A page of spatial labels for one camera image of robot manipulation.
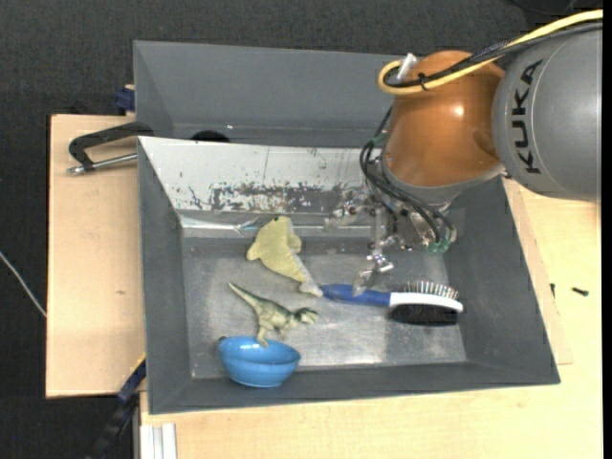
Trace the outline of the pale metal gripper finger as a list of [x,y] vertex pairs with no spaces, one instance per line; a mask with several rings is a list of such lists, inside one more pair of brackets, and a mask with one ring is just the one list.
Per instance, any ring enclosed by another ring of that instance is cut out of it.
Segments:
[[365,272],[369,275],[388,273],[395,268],[382,251],[373,251],[366,256]]
[[379,271],[376,269],[363,269],[356,274],[352,285],[352,296],[357,297],[369,290],[376,282]]

